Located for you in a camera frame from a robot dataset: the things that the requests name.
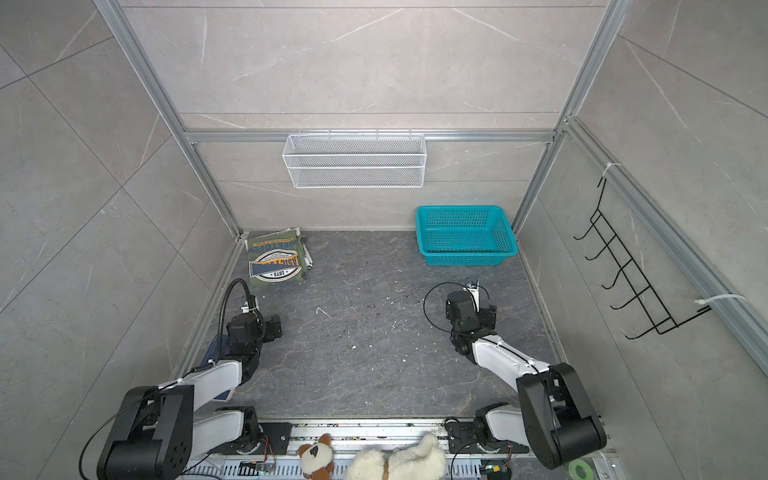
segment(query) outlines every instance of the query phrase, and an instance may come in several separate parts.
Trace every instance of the black mounting plate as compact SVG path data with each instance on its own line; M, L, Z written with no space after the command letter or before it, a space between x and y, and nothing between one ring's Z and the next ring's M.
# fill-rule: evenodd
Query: black mounting plate
M293 427L293 424L290 422L260 422L259 425L261 425L261 428L264 430L264 435L270 439L270 447L272 447L272 449L267 452L267 457L272 456L273 451L275 455L286 455L288 453L288 442L290 442L290 430ZM266 442L262 440L251 455L264 455L265 447ZM213 452L224 455L239 455L237 449L230 448L226 444L219 445Z
M509 453L509 443L506 440L493 442L491 445L483 445L480 449L475 436L475 426L472 422L447 422L445 430L448 432L448 449L452 454L456 453ZM511 442L512 453L529 453L530 449L525 445Z

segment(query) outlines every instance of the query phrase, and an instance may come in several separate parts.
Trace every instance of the brown and white plush dog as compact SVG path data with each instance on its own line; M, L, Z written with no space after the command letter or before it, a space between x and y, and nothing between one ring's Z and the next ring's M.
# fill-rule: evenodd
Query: brown and white plush dog
M436 436L424 435L409 449L385 458L379 450L365 450L355 455L344 480L439 480L445 475L445 450Z
M307 480L329 480L333 472L331 435L325 434L314 445L299 447L301 472Z

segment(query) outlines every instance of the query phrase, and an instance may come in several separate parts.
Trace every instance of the gray tile wall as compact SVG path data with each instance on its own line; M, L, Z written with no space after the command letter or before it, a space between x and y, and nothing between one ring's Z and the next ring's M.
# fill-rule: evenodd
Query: gray tile wall
M5 2L0 47L0 478L74 479L232 239L90 0Z
M430 143L421 188L296 189L278 143L200 144L243 228L412 230L421 205L499 205L517 210L544 144Z
M767 22L760 0L637 0L579 114L764 319Z
M629 478L764 478L761 437L768 380L715 316L707 313L664 335L650 327L599 236L587 231L601 171L568 140L520 233L535 285L568 361L579 371ZM695 313L696 290L611 189L601 211L677 320ZM607 226L598 229L608 235ZM612 250L627 258L614 241ZM636 285L644 286L637 271ZM654 318L660 305L644 295Z
M218 128L554 127L604 11L599 0L125 5L184 118Z
M605 2L123 5L189 128L552 128ZM296 190L281 145L200 146L244 228L360 230L413 228L425 204L511 218L542 148L430 144L422 189Z

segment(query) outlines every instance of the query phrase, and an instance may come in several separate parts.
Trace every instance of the zip tie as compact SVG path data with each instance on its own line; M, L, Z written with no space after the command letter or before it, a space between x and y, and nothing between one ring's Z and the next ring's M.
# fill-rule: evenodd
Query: zip tie
M608 162L605 164L605 170L603 170L602 177L605 177L605 174L608 173L608 169L613 167L614 165L621 165L621 164L612 164L611 162Z
M737 298L739 300L746 301L746 297L742 295L736 295L735 293L723 293L722 295L715 295L711 296L710 298L704 298L700 300L694 300L695 303L698 303L699 305L706 305L709 302L713 302L715 300L720 300L721 298Z

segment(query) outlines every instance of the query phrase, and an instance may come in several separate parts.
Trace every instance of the marble floor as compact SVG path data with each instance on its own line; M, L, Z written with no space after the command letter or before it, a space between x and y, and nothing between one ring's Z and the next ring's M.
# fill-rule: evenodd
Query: marble floor
M448 335L426 322L422 298L445 281L479 279L498 306L499 334L555 361L519 257L500 266L436 267L425 264L414 232L305 234L315 262L306 281L257 290L262 313L281 315L283 337L264 346L259 369L236 390L234 405L283 418L466 416L494 402L517 405L512 388L459 356ZM248 278L245 253L238 276ZM427 313L448 328L443 305L455 287L446 287L432 292ZM243 301L239 292L227 319ZM208 338L214 334L211 328Z

